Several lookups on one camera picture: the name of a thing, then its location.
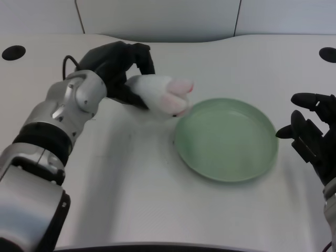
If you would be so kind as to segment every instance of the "white table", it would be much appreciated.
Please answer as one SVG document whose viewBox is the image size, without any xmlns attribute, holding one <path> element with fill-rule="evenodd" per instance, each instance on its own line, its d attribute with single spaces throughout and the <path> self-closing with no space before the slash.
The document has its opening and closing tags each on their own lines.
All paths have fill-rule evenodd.
<svg viewBox="0 0 336 252">
<path fill-rule="evenodd" d="M 61 79 L 65 55 L 117 41 L 101 35 L 2 37 L 0 51 L 23 45 L 17 61 L 0 59 L 1 143 L 19 132 L 31 109 Z M 279 129 L 297 92 L 336 93 L 336 65 L 319 57 L 336 36 L 242 36 L 199 44 L 150 44 L 159 75 L 193 78 L 193 102 L 246 101 Z M 68 70 L 74 67 L 69 62 Z M 138 74 L 134 67 L 129 76 Z M 326 130 L 315 114 L 301 109 Z M 280 141 L 275 167 L 243 184 L 214 183 L 188 169 L 172 145 L 177 119 L 144 123 L 103 100 L 66 167 L 71 208 L 58 247 L 123 242 L 183 242 L 261 251 L 321 251 L 330 241 L 323 186 L 313 168 Z"/>
</svg>

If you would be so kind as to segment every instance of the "green plate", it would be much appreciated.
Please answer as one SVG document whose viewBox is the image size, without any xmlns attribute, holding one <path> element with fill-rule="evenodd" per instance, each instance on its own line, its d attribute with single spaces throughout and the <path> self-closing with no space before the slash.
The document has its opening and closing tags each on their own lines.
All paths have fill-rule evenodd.
<svg viewBox="0 0 336 252">
<path fill-rule="evenodd" d="M 174 143 L 184 162 L 199 174 L 238 182 L 273 166 L 278 152 L 275 134 L 260 110 L 223 98 L 196 104 L 178 122 Z"/>
</svg>

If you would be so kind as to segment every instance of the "white wall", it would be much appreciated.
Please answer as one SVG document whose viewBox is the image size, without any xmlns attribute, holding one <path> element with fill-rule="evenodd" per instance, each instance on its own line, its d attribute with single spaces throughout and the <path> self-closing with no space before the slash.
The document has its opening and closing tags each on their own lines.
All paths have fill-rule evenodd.
<svg viewBox="0 0 336 252">
<path fill-rule="evenodd" d="M 74 0 L 0 0 L 0 35 L 82 33 Z"/>
<path fill-rule="evenodd" d="M 136 41 L 232 37 L 239 0 L 77 0 L 86 33 Z"/>
<path fill-rule="evenodd" d="M 234 35 L 240 0 L 77 0 L 86 33 L 137 41 Z M 82 33 L 75 0 L 0 0 L 0 35 Z M 336 34 L 336 0 L 241 0 L 236 35 Z"/>
<path fill-rule="evenodd" d="M 236 35 L 336 34 L 336 0 L 242 0 Z"/>
</svg>

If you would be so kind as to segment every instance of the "black cable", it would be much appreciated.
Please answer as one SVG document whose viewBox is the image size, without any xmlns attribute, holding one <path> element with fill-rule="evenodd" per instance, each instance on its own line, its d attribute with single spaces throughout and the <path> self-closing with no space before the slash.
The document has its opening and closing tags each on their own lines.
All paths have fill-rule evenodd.
<svg viewBox="0 0 336 252">
<path fill-rule="evenodd" d="M 331 242 L 329 242 L 328 245 L 326 245 L 326 247 L 322 250 L 322 252 L 327 252 L 330 247 L 331 247 Z"/>
<path fill-rule="evenodd" d="M 71 59 L 71 61 L 75 64 L 76 66 L 76 70 L 79 71 L 80 70 L 80 67 L 79 67 L 79 64 L 77 63 L 77 61 L 73 58 L 73 56 L 70 56 L 70 55 L 67 55 L 65 56 L 64 60 L 63 60 L 63 67 L 62 67 L 62 75 L 63 75 L 63 80 L 65 80 L 65 68 L 66 68 L 66 65 L 67 65 L 67 60 L 68 59 Z"/>
</svg>

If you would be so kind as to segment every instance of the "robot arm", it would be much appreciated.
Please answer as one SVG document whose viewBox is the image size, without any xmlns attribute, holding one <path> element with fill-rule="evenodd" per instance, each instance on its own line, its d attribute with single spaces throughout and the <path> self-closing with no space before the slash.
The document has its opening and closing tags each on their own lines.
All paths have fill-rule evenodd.
<svg viewBox="0 0 336 252">
<path fill-rule="evenodd" d="M 0 156 L 0 251 L 53 251 L 70 207 L 61 187 L 65 165 L 84 124 L 104 97 L 148 109 L 124 85 L 134 63 L 143 74 L 155 73 L 149 46 L 95 48 L 33 109 Z"/>
<path fill-rule="evenodd" d="M 324 216 L 331 228 L 332 249 L 336 251 L 336 98 L 334 95 L 297 93 L 291 101 L 314 111 L 322 122 L 329 125 L 329 131 L 323 135 L 311 120 L 306 120 L 295 110 L 291 115 L 291 124 L 280 129 L 276 136 L 294 139 L 293 148 L 306 163 L 313 165 L 325 186 Z"/>
</svg>

